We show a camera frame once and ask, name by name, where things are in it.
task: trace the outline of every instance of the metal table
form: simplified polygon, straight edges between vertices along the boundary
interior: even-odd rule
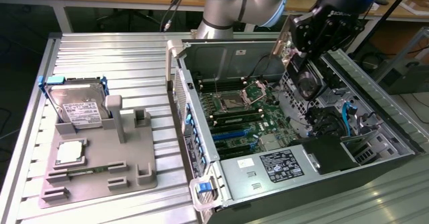
[[[145,107],[151,113],[157,186],[38,208],[56,114],[34,83],[0,196],[1,223],[196,223],[164,86],[165,41],[188,38],[189,33],[105,33],[64,34],[48,40],[37,76],[104,75],[109,93],[123,97],[121,113],[135,107]]]
[[[235,37],[275,36],[251,33]],[[48,40],[38,75],[83,77],[104,74],[111,94],[120,94],[124,98],[123,111],[144,106],[151,112],[159,183],[155,189],[38,208],[55,112],[34,84],[0,196],[0,223],[198,222],[164,87],[165,40],[188,38],[188,33],[105,33],[64,34],[61,39]],[[427,199],[426,155],[363,187],[252,223],[426,223]]]

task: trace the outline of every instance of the hard drive label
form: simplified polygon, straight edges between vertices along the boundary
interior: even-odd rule
[[[73,125],[97,124],[101,122],[96,102],[65,103],[63,107]]]
[[[290,150],[260,155],[259,157],[271,182],[276,183],[303,176],[303,171]]]

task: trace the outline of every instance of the blue pcie slot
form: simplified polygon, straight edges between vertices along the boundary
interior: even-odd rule
[[[248,133],[248,130],[242,130],[242,131],[236,131],[232,133],[227,133],[227,134],[220,134],[220,135],[212,135],[212,140],[227,140],[227,139],[232,139],[232,138],[238,138],[238,137],[243,137],[246,136]]]

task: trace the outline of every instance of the metal bracket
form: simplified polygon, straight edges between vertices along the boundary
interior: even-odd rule
[[[179,58],[184,50],[181,40],[167,41],[165,47],[165,81],[171,80],[171,56]]]
[[[262,95],[260,95],[255,100],[251,101],[250,98],[247,97],[246,88],[248,88],[248,87],[250,87],[251,85],[254,85],[254,84],[260,88]],[[248,84],[248,85],[243,88],[240,95],[242,95],[242,98],[243,98],[246,104],[247,104],[247,105],[252,105],[254,102],[256,102],[260,98],[263,98],[263,97],[267,95],[266,87],[264,87],[264,85],[259,82],[259,80],[256,80],[256,81],[254,81],[251,84]]]

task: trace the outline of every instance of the electronic component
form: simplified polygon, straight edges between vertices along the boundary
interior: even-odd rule
[[[250,96],[248,96],[248,94],[247,94],[246,89],[247,89],[250,86],[252,86],[254,84],[255,84],[255,85],[258,86],[258,88],[260,89],[260,95],[255,96],[254,100],[251,100],[251,99],[250,99]],[[259,80],[256,80],[256,81],[254,81],[251,84],[248,84],[248,86],[244,87],[243,90],[242,90],[242,98],[243,98],[243,100],[244,100],[244,102],[246,102],[247,105],[252,105],[254,102],[256,102],[256,101],[258,101],[260,98],[263,98],[266,95],[267,95],[266,86],[260,83]]]
[[[262,135],[259,138],[259,143],[264,151],[280,148],[279,140],[275,138],[274,134]]]
[[[83,141],[64,141],[59,144],[59,151],[56,153],[55,164],[69,164],[81,161]]]
[[[254,109],[234,113],[214,114],[210,116],[210,120],[212,121],[212,126],[226,126],[259,121],[262,117],[262,109]]]
[[[220,103],[224,110],[244,107],[242,97],[238,94],[222,96]]]
[[[101,120],[111,118],[104,106],[108,95],[105,82],[105,78],[65,79],[53,76],[38,85],[61,122],[72,123],[76,129],[100,127]]]

